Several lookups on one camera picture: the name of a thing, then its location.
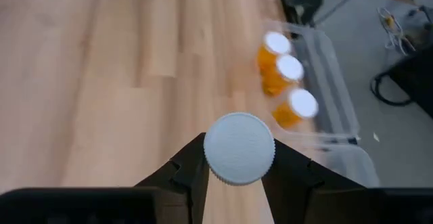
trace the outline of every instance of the white cable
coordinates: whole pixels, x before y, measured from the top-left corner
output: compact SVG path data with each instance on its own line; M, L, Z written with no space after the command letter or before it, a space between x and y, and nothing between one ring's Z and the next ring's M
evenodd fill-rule
M409 44L410 48L415 51L415 48L412 46L410 41L405 37L405 33L403 32L403 28L401 28L400 23L394 16L384 7L378 8L378 14L380 17L380 22L382 26L385 28L386 33L388 34L389 42L385 44L386 49L392 49L394 47L398 47L403 55L407 55L405 49L403 48L403 41L406 41ZM390 27L386 23L386 19L391 17L394 25Z

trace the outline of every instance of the white bottle cap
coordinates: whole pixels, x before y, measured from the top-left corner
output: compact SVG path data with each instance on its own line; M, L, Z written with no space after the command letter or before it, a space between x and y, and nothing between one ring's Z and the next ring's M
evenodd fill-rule
M299 81L304 77L302 64L291 55L281 55L277 59L278 72L287 81Z
M243 112L219 118L206 133L204 155L212 172L231 185L259 180L272 165L275 142L267 125Z
M289 105L301 118L312 118L319 111L319 104L310 92L305 89L294 89L289 94Z
M292 45L289 40L278 32L267 32L264 42L267 50L277 55L290 53L292 51Z

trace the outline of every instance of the clear plastic bin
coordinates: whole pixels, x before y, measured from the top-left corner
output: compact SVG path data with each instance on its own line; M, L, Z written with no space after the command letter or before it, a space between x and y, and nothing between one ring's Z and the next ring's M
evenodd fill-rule
M359 146L336 143L289 143L290 147L322 166L365 187L379 187L373 161Z
M319 104L317 115L289 129L270 122L273 131L284 131L294 136L311 136L319 141L335 141L356 137L359 125L331 40L321 31L294 24L268 21L265 31L282 32L291 37L291 55L304 67L300 84ZM275 109L275 98L267 97L269 111Z

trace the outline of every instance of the gray floor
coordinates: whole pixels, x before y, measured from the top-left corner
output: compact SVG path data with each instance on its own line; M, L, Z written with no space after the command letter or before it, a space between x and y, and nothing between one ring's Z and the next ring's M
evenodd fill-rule
M340 2L324 1L317 18ZM415 2L433 7L433 0ZM333 41L361 126L359 145L374 161L381 184L432 187L433 119L416 104L390 107L369 91L370 79L400 56L384 48L387 35L378 20L378 7L386 7L397 18L414 8L393 0L350 0L318 28ZM392 81L384 83L383 91L390 98L405 98Z

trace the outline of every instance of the wooden table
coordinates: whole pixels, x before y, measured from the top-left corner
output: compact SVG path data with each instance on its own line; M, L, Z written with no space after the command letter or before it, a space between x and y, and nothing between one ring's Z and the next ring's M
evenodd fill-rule
M0 191L132 186L228 112L268 121L265 19L279 0L0 0ZM271 221L260 181L211 175L205 223Z

